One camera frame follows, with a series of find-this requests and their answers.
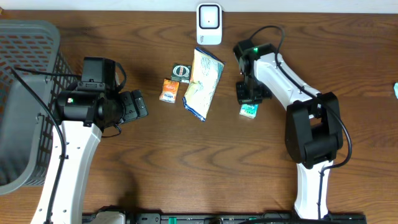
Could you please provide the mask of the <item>green tissue pack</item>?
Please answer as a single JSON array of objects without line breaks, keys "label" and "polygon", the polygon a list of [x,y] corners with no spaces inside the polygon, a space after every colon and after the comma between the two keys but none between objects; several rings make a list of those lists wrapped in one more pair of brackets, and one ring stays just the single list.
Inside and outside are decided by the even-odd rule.
[{"label": "green tissue pack", "polygon": [[242,116],[245,116],[247,118],[254,119],[257,115],[257,109],[258,109],[258,105],[243,104],[241,106],[239,114]]}]

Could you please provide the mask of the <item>green wet wipes pack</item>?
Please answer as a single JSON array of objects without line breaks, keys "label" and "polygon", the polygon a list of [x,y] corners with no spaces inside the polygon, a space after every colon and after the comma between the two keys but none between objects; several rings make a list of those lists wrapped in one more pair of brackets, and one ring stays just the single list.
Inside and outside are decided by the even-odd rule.
[{"label": "green wet wipes pack", "polygon": [[394,93],[395,93],[396,98],[398,99],[398,83],[397,82],[394,84]]}]

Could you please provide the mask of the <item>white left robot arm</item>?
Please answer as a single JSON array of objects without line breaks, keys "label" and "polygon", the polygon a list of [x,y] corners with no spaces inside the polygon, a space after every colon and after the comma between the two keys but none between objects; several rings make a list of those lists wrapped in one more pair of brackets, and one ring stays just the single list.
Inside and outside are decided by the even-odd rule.
[{"label": "white left robot arm", "polygon": [[103,131],[148,115],[140,90],[62,91],[56,100],[52,154],[32,223],[82,223],[90,166]]}]

